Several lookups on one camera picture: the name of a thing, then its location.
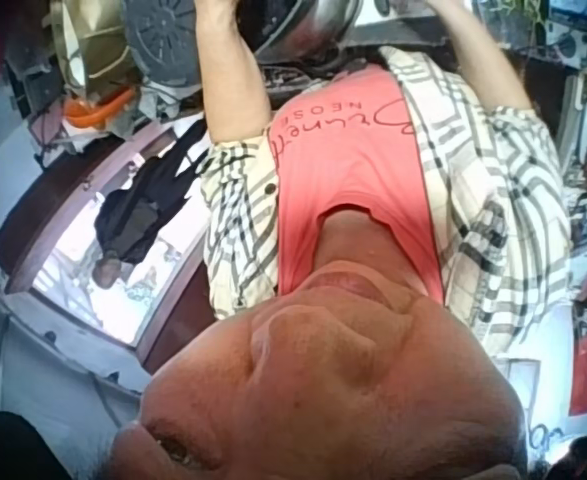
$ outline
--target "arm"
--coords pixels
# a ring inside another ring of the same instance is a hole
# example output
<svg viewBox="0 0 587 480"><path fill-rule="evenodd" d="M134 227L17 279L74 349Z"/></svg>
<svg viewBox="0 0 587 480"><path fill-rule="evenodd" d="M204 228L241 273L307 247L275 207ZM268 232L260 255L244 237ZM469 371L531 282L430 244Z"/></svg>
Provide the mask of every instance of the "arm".
<svg viewBox="0 0 587 480"><path fill-rule="evenodd" d="M262 74L235 20L237 0L196 0L204 108L214 143L262 134L271 121Z"/></svg>
<svg viewBox="0 0 587 480"><path fill-rule="evenodd" d="M460 0L428 0L446 26L462 76L482 106L531 109L515 70L480 21Z"/></svg>

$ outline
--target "neck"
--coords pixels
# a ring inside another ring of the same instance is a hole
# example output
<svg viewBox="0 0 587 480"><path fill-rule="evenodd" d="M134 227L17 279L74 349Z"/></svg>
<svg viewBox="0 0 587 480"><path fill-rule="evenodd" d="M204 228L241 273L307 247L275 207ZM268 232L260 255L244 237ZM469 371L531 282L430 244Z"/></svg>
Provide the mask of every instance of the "neck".
<svg viewBox="0 0 587 480"><path fill-rule="evenodd" d="M424 282L391 231L361 210L339 210L324 220L313 270L345 260L370 267L392 282L428 295Z"/></svg>

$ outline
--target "shirt sleeve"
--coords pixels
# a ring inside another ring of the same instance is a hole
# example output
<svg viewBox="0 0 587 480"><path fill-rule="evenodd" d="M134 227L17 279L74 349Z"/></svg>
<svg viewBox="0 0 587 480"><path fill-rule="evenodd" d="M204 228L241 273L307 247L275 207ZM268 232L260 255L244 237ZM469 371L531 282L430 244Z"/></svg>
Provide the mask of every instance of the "shirt sleeve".
<svg viewBox="0 0 587 480"><path fill-rule="evenodd" d="M267 136L214 145L199 173L211 304L225 319L275 294L279 182Z"/></svg>
<svg viewBox="0 0 587 480"><path fill-rule="evenodd" d="M533 110L499 107L488 122L506 169L513 207L509 224L515 225L509 235L517 236L508 242L511 275L502 282L497 302L515 305L513 313L527 325L541 319L566 292L570 227L559 159L547 126Z"/></svg>

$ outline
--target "person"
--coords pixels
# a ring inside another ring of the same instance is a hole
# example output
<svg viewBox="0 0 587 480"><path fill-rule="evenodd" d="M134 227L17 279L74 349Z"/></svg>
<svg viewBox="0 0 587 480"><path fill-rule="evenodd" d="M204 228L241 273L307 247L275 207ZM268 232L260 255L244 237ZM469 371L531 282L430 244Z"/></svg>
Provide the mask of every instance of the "person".
<svg viewBox="0 0 587 480"><path fill-rule="evenodd" d="M383 47L274 118L236 0L196 0L220 320L148 385L115 479L517 479L491 356L562 298L558 159L506 57L429 0L462 76Z"/></svg>
<svg viewBox="0 0 587 480"><path fill-rule="evenodd" d="M191 128L164 154L150 158L133 179L128 190L115 190L104 201L95 220L102 257L93 268L95 284L110 289L122 273L122 264L138 265L155 243L158 232L186 205L197 177L197 167L206 152L185 171L177 172L189 149L206 134L204 119Z"/></svg>

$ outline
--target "red t-shirt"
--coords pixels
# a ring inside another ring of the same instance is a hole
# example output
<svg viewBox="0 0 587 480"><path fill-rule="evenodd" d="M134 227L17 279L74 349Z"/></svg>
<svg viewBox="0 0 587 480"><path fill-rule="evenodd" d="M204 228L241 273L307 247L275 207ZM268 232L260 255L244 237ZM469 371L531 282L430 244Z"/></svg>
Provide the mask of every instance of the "red t-shirt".
<svg viewBox="0 0 587 480"><path fill-rule="evenodd" d="M280 177L280 294L311 274L323 215L354 205L390 228L429 296L443 303L415 131L391 74L368 67L294 98L269 140Z"/></svg>

